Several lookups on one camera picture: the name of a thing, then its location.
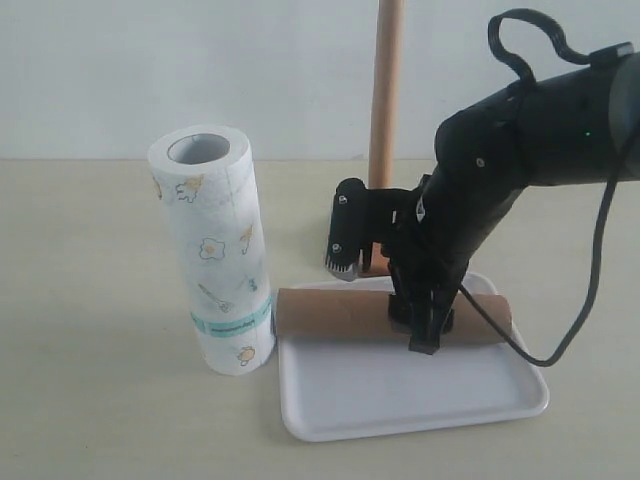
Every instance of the teal stripe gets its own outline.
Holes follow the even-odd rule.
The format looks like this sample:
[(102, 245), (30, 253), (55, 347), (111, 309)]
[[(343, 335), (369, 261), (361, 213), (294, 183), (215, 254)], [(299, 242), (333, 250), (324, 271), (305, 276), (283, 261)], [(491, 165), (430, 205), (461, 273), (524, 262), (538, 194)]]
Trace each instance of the teal stripe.
[(267, 298), (264, 304), (251, 315), (234, 320), (233, 322), (207, 322), (191, 312), (191, 319), (195, 323), (196, 328), (205, 335), (212, 337), (229, 338), (235, 337), (249, 330), (256, 328), (267, 318), (271, 318), (270, 309), (273, 299), (271, 296)]

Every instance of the plastic tray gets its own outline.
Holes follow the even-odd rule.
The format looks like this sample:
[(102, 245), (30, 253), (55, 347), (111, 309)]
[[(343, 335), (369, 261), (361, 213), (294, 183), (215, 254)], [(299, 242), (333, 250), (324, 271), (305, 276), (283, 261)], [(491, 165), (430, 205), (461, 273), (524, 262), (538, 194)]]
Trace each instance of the plastic tray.
[[(477, 273), (464, 284), (472, 293), (497, 293)], [(382, 277), (297, 288), (391, 291), (392, 284)], [(284, 338), (279, 361), (284, 424), (309, 442), (521, 419), (549, 402), (539, 370), (506, 344), (443, 347), (428, 356), (409, 352), (406, 342)]]

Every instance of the beige table surface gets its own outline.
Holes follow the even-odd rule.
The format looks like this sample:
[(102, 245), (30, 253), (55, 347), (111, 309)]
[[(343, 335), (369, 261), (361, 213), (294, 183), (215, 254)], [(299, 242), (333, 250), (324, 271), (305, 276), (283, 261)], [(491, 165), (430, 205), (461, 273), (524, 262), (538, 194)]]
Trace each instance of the beige table surface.
[[(430, 162), (397, 162), (413, 187)], [(275, 287), (328, 280), (335, 185), (363, 162), (257, 165)], [(584, 299), (602, 186), (527, 191), (473, 260), (548, 355)], [(619, 188), (600, 296), (539, 417), (325, 444), (280, 417), (278, 357), (201, 359), (145, 162), (0, 163), (0, 478), (640, 478), (640, 183)]]

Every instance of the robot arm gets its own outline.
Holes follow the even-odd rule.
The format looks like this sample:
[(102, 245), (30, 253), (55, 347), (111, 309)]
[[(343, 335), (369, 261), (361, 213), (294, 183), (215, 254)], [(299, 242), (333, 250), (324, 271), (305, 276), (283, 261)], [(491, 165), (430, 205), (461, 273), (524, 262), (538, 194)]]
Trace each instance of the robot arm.
[[(503, 18), (539, 26), (561, 58), (588, 66), (536, 81), (500, 44)], [(347, 179), (334, 197), (328, 267), (352, 279), (360, 254), (366, 270), (372, 243), (380, 243), (394, 285), (389, 317), (411, 333), (412, 351), (437, 351), (470, 258), (526, 187), (609, 180), (615, 188), (640, 178), (640, 54), (630, 44), (579, 55), (552, 19), (526, 9), (494, 17), (489, 41), (520, 79), (440, 125), (433, 173), (411, 191)]]

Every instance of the paper towel roll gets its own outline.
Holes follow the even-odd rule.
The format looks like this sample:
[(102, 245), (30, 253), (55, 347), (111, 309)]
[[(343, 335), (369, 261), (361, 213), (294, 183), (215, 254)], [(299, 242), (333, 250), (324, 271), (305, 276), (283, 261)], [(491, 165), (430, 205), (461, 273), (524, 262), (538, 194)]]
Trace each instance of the paper towel roll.
[(249, 140), (229, 127), (192, 126), (159, 139), (148, 160), (205, 361), (227, 375), (250, 372), (275, 337)]

